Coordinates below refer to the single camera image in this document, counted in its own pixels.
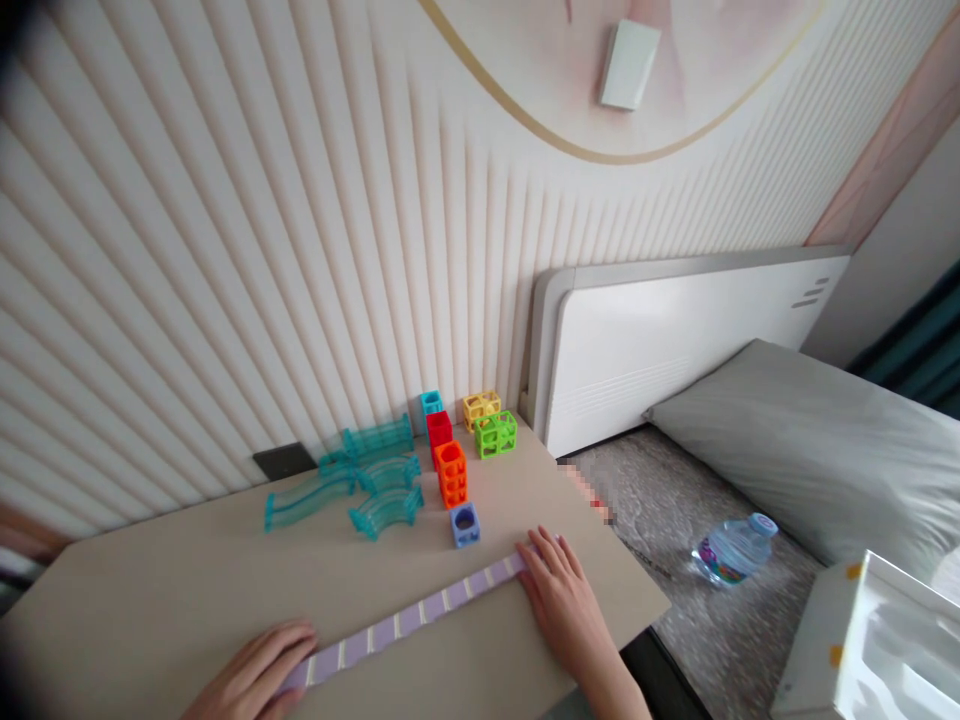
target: finger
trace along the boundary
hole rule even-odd
[[[257,681],[250,686],[249,701],[253,707],[264,707],[274,693],[280,689],[283,681],[293,672],[293,669],[307,659],[316,647],[314,638],[301,640],[293,647],[287,648],[276,661],[270,665]]]
[[[573,552],[573,548],[570,547],[570,543],[567,542],[567,539],[563,535],[560,536],[560,549],[563,550],[563,554],[567,556],[567,562],[570,563],[570,569],[573,571],[573,574],[581,580],[586,580],[587,576],[583,572],[583,565],[580,564],[576,553]]]
[[[543,558],[543,562],[553,575],[562,575],[563,574],[563,563],[560,562],[560,556],[557,555],[556,549],[553,545],[550,544],[550,541],[547,539],[546,530],[543,529],[543,526],[539,528],[539,531],[530,531],[530,539],[533,540],[534,544],[537,546],[537,550],[540,551],[540,556]]]
[[[533,617],[538,625],[543,625],[546,614],[543,609],[543,597],[540,595],[540,589],[537,587],[537,581],[533,579],[529,570],[522,570],[517,573],[517,579],[523,586],[527,597],[530,599],[530,609],[533,610]]]
[[[560,543],[557,542],[556,536],[551,532],[547,532],[547,529],[543,525],[540,526],[540,535],[543,536],[544,540],[550,543],[550,546],[557,554],[557,559],[560,560],[560,565],[563,566],[563,569],[568,573],[572,573],[573,568],[570,567],[570,561],[567,560],[567,554],[563,551],[563,548],[560,547]]]
[[[267,703],[267,707],[257,716],[257,720],[280,720],[280,718],[285,718],[290,711],[297,706],[297,703],[303,699],[305,692],[306,688],[287,690],[282,695],[275,697]]]
[[[313,644],[316,639],[316,631],[309,625],[291,625],[271,630],[237,672],[237,682],[241,691],[253,685],[257,678],[289,648],[303,642]]]
[[[263,644],[270,639],[271,633],[276,633],[281,630],[285,630],[286,628],[297,626],[309,627],[311,629],[313,627],[309,620],[304,620],[303,618],[287,620],[286,622],[274,625],[272,628],[261,633],[260,635],[257,635],[257,637],[248,641],[246,645],[240,648],[237,654],[233,656],[233,659],[227,665],[226,669],[236,671],[238,668],[246,665],[249,659],[257,652],[257,650],[259,650]]]
[[[536,581],[538,587],[542,586],[543,583],[550,582],[550,570],[548,570],[547,566],[543,563],[542,557],[526,545],[521,545],[520,543],[517,543],[517,552],[520,553],[520,557],[522,557],[523,561],[527,564],[527,568],[530,570],[530,574],[533,575],[533,579]]]

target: yellow block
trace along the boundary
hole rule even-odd
[[[496,415],[500,412],[500,396],[494,390],[468,395],[463,399],[463,424],[473,432],[477,418]]]

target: purple ruler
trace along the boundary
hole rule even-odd
[[[393,642],[429,625],[479,595],[512,580],[526,568],[519,553],[513,553],[473,575],[445,587],[418,603],[384,618],[335,645],[311,655],[293,669],[277,690],[277,695],[293,688],[309,688],[326,682],[341,670],[352,668]]]

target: curtain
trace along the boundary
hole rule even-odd
[[[960,262],[847,370],[960,419]]]

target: green cube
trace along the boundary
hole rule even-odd
[[[481,460],[510,452],[517,446],[517,419],[509,410],[479,417],[473,421],[473,438]]]

